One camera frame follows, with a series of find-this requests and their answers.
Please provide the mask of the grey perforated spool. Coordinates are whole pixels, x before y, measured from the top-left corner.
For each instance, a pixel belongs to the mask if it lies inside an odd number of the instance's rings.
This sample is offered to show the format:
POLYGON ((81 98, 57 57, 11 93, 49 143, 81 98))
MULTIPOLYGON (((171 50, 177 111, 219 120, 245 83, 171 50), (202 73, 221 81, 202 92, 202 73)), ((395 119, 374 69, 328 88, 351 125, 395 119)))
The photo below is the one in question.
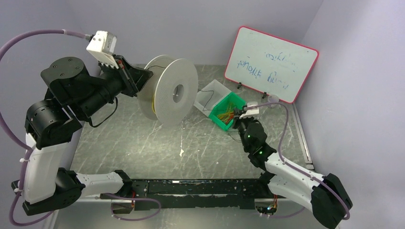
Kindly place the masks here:
POLYGON ((144 68, 154 75, 138 93, 137 101, 142 113, 163 125, 179 124, 193 107, 198 91, 198 74, 194 64, 187 59, 160 55, 144 68), (156 114, 151 102, 155 94, 156 114))

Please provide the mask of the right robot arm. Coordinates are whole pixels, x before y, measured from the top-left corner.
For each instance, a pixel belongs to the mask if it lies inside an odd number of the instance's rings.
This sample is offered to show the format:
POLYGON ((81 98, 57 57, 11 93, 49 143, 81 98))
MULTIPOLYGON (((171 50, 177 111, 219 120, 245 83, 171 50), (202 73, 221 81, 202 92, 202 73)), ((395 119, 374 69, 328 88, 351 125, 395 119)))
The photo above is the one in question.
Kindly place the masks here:
POLYGON ((237 129, 250 162, 264 170, 263 179, 269 191, 285 197, 310 211, 324 227, 334 229, 350 217, 353 203, 340 179, 322 175, 288 160, 281 150, 266 143, 262 124, 254 118, 258 109, 235 109, 233 129, 237 129))

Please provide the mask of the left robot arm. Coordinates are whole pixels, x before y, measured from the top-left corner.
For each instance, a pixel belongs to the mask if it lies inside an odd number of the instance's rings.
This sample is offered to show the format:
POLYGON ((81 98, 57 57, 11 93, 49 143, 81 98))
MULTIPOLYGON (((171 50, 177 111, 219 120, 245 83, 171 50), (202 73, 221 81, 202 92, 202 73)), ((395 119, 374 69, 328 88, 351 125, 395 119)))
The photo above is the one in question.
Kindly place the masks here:
POLYGON ((83 122, 106 104, 117 104, 119 94, 136 97, 153 77, 148 69, 132 66, 123 56, 113 57, 116 66, 102 66, 91 76, 77 57, 63 57, 41 72, 48 89, 34 103, 25 120, 27 156, 24 177, 12 183, 24 198, 29 216, 65 208, 80 197, 115 194, 134 195, 132 181, 122 170, 103 175, 84 175, 60 167, 60 160, 83 122))

